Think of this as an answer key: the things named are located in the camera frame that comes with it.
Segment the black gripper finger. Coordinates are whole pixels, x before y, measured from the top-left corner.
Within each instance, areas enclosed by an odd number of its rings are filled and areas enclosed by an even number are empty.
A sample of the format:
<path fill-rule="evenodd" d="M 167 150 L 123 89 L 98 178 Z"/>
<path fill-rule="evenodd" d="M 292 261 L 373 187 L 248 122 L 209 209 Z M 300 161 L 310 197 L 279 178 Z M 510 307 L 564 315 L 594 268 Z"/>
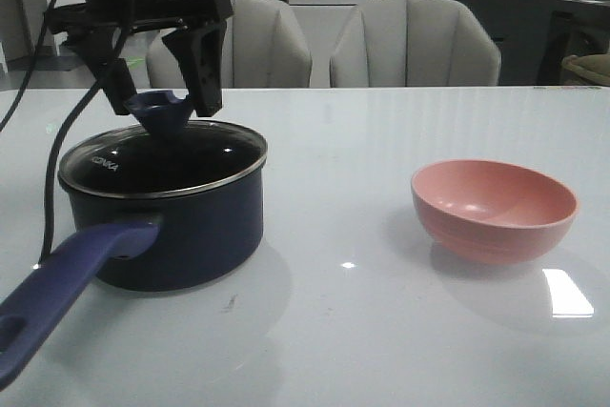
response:
<path fill-rule="evenodd" d="M 221 62 L 227 23 L 211 21 L 166 34 L 162 42 L 177 61 L 188 99 L 199 117 L 222 108 Z"/>
<path fill-rule="evenodd" d="M 81 58 L 95 79 L 102 79 L 101 90 L 113 112 L 128 115 L 130 112 L 125 103 L 136 95 L 136 88 L 125 59 L 115 56 L 112 43 L 86 43 Z"/>

